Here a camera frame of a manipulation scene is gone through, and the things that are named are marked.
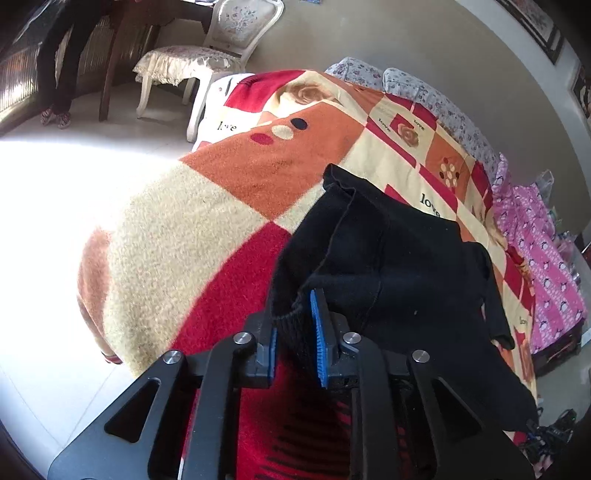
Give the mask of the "black storage crate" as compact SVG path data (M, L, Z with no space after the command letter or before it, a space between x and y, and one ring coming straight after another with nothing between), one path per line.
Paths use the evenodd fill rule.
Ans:
M548 374L574 355L579 354L584 323L584 320L579 321L550 346L532 355L537 377Z

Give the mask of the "person in black trousers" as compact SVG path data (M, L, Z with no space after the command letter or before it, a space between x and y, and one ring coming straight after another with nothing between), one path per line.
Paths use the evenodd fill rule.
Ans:
M76 90L79 61L94 28L112 9L113 1L71 0L64 3L37 55L37 84L40 122L55 122L59 128L71 123L70 107ZM59 77L56 77L56 54L64 37L70 33Z

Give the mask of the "dark wooden table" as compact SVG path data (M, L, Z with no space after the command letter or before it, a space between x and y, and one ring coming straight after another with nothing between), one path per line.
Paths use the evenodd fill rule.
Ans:
M109 21L113 29L102 84L98 120L106 121L114 84L131 78L132 63L155 46L160 29L176 19L211 25L215 1L117 1Z

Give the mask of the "floral pillow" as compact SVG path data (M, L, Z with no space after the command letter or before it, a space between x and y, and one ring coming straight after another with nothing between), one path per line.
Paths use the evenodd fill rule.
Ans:
M470 117L446 95L397 68L384 72L383 85L387 93L419 103L435 115L448 134L483 165L489 180L494 181L499 164L497 151Z
M325 69L325 73L342 81L374 90L383 90L384 71L354 57L346 57Z

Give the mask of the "white ornate chair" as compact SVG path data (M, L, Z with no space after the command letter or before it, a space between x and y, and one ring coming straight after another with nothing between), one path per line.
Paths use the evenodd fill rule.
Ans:
M280 0L218 1L201 46L172 45L145 53L133 68L136 80L141 83L136 116L144 115L154 84L184 83L182 103L192 105L186 141L195 141L211 84L222 77L245 72L256 46L280 20L283 10L284 3Z

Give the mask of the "framed wall picture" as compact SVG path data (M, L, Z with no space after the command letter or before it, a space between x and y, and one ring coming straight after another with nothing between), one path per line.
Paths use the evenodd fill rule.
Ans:
M554 20L533 0L497 0L528 32L553 65L564 45L564 35Z

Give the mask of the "black knit pants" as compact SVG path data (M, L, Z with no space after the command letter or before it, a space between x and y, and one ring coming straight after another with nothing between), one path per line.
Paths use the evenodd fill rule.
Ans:
M297 367L315 370L311 292L382 349L427 351L481 418L523 431L533 394L502 358L516 342L488 251L457 223L389 197L336 165L280 253L266 314Z

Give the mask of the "pink penguin quilt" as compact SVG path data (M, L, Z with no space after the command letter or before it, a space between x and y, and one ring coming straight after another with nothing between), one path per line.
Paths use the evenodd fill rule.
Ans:
M530 346L537 354L584 321L587 308L570 266L555 244L554 223L538 187L513 183L509 162L500 156L492 190L496 224L525 260L534 288Z

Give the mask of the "orange red patchwork blanket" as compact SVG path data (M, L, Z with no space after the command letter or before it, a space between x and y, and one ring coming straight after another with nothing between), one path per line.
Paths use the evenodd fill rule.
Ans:
M106 357L136 379L165 352L211 350L263 313L270 387L242 389L234 479L353 479L351 397L297 367L266 314L280 253L336 165L488 251L516 345L501 355L534 396L534 293L494 217L483 166L419 103L310 70L252 75L208 108L197 150L90 239L80 305Z

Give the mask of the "plastic bag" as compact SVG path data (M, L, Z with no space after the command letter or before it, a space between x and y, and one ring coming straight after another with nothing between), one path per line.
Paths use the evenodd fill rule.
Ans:
M545 170L538 175L535 181L542 196L550 197L554 185L554 176L550 170Z

